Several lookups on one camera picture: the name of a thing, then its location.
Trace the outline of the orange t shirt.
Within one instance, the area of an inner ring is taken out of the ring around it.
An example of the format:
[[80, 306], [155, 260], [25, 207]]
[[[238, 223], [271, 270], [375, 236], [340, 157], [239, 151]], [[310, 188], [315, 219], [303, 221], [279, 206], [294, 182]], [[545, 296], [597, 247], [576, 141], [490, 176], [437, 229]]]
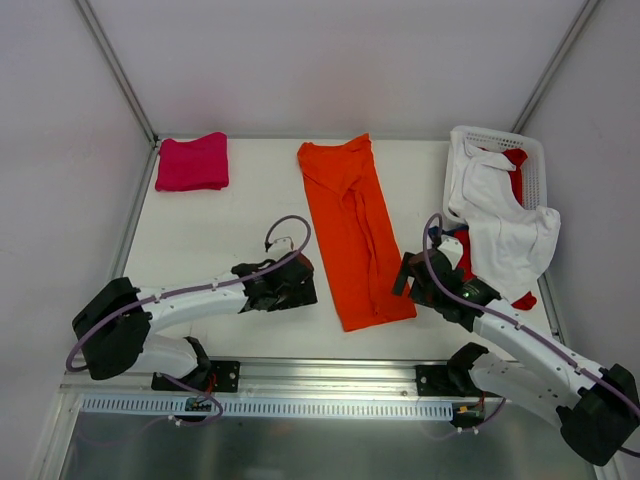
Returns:
[[367, 134], [345, 144], [305, 142], [297, 152], [319, 251], [343, 330], [414, 318], [392, 289], [402, 258]]

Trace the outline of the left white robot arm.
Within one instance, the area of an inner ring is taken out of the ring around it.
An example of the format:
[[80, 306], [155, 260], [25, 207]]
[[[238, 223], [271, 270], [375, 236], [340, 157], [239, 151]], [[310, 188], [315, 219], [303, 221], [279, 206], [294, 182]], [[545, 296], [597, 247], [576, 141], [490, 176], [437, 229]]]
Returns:
[[192, 336], [164, 331], [206, 317], [289, 310], [317, 301], [314, 267], [302, 253], [240, 263], [200, 285], [140, 288], [127, 277], [110, 281], [73, 319], [74, 355], [94, 380], [127, 372], [174, 377], [185, 389], [208, 381], [210, 362]]

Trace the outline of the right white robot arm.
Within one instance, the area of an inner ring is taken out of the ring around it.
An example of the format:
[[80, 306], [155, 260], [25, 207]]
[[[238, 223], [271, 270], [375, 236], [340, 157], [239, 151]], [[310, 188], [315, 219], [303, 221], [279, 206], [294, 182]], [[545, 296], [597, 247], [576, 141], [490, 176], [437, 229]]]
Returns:
[[450, 323], [507, 352], [515, 364], [477, 343], [448, 361], [447, 381], [457, 394], [496, 394], [557, 428], [582, 459], [606, 465], [639, 427], [633, 374], [606, 368], [541, 332], [483, 281], [466, 281], [441, 248], [405, 253], [393, 294], [440, 313]]

